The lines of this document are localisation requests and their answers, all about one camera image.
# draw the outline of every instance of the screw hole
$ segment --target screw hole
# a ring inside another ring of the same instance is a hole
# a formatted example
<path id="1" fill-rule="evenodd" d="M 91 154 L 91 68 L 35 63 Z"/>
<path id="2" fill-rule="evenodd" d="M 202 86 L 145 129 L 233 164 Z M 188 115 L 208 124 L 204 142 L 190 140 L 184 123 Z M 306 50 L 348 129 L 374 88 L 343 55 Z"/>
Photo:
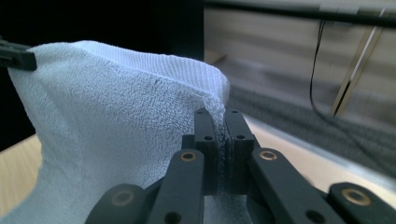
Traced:
<path id="1" fill-rule="evenodd" d="M 343 189 L 341 193 L 350 203 L 360 206 L 368 206 L 372 203 L 370 198 L 358 189 Z"/>
<path id="2" fill-rule="evenodd" d="M 134 193 L 128 189 L 123 189 L 113 195 L 111 202 L 116 206 L 125 206 L 134 200 Z"/>
<path id="3" fill-rule="evenodd" d="M 179 215 L 176 212 L 170 212 L 165 215 L 165 218 L 163 219 L 163 221 L 166 224 L 177 224 L 177 223 L 180 223 L 180 221 L 181 221 L 181 215 Z"/>
<path id="4" fill-rule="evenodd" d="M 267 161 L 274 161 L 277 158 L 277 155 L 272 151 L 262 151 L 260 157 Z"/>
<path id="5" fill-rule="evenodd" d="M 183 161 L 195 161 L 196 157 L 197 156 L 193 152 L 185 152 L 180 156 Z"/>
<path id="6" fill-rule="evenodd" d="M 190 159 L 192 159 L 192 157 L 193 157 L 193 155 L 191 153 L 186 153 L 183 155 L 183 158 L 186 160 L 190 160 Z"/>
<path id="7" fill-rule="evenodd" d="M 312 210 L 306 212 L 306 217 L 313 223 L 325 223 L 326 221 L 321 213 Z"/>

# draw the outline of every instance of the cable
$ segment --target cable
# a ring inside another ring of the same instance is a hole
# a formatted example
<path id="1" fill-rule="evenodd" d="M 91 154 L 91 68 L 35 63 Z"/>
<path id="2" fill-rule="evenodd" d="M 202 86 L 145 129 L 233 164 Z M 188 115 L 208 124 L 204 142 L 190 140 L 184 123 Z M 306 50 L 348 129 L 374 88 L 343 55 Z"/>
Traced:
<path id="1" fill-rule="evenodd" d="M 344 135 L 346 135 L 349 140 L 351 140 L 356 147 L 358 147 L 358 149 L 366 156 L 368 157 L 371 161 L 373 161 L 378 167 L 380 167 L 382 170 L 384 170 L 385 172 L 388 173 L 388 175 L 391 175 L 392 177 L 396 177 L 396 174 L 394 174 L 391 169 L 388 168 L 388 166 L 382 164 L 380 162 L 380 160 L 373 154 L 371 153 L 369 150 L 367 150 L 364 146 L 361 145 L 361 143 L 355 138 L 355 136 L 350 133 L 347 129 L 344 129 L 343 127 L 341 127 L 340 125 L 338 125 L 337 123 L 335 123 L 334 121 L 332 121 L 331 119 L 326 118 L 324 115 L 322 115 L 317 107 L 315 106 L 313 97 L 312 97 L 312 89 L 313 89 L 313 80 L 314 80 L 314 74 L 315 74 L 315 65 L 317 62 L 317 57 L 318 57 L 318 51 L 319 51 L 319 47 L 320 47 L 320 42 L 321 42 L 321 38 L 322 38 L 322 34 L 323 34 L 323 29 L 324 29 L 324 24 L 325 21 L 320 21 L 320 25 L 319 25 L 319 29 L 318 29 L 318 42 L 317 42 L 317 48 L 315 50 L 315 57 L 314 57 L 314 63 L 312 66 L 312 75 L 311 75 L 311 81 L 309 83 L 309 101 L 311 103 L 312 109 L 314 110 L 315 114 L 317 114 L 317 116 L 322 119 L 324 122 L 328 123 L 329 125 L 333 126 L 335 129 L 338 129 L 339 131 L 341 131 Z"/>

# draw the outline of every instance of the white towel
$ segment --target white towel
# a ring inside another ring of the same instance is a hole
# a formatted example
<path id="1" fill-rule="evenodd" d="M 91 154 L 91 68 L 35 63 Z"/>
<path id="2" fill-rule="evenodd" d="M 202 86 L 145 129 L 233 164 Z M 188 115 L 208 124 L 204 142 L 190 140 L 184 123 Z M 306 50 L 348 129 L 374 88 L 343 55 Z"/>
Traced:
<path id="1" fill-rule="evenodd" d="M 30 49 L 34 72 L 9 69 L 42 143 L 35 189 L 1 224 L 83 224 L 121 183 L 161 178 L 193 111 L 220 125 L 229 84 L 195 60 L 81 41 Z M 205 223 L 246 223 L 243 198 L 206 197 Z"/>

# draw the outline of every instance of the table surface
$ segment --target table surface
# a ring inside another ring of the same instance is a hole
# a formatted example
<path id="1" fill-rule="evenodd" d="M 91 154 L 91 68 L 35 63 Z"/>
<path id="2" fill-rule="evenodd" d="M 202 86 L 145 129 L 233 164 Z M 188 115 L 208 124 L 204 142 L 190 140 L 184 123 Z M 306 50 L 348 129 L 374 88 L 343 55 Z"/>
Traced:
<path id="1" fill-rule="evenodd" d="M 247 118 L 262 147 L 282 152 L 313 186 L 325 192 L 333 183 L 351 182 L 370 189 L 396 208 L 395 182 L 353 162 L 337 158 L 263 123 Z M 33 189 L 41 164 L 36 135 L 0 152 L 0 216 L 18 205 Z"/>

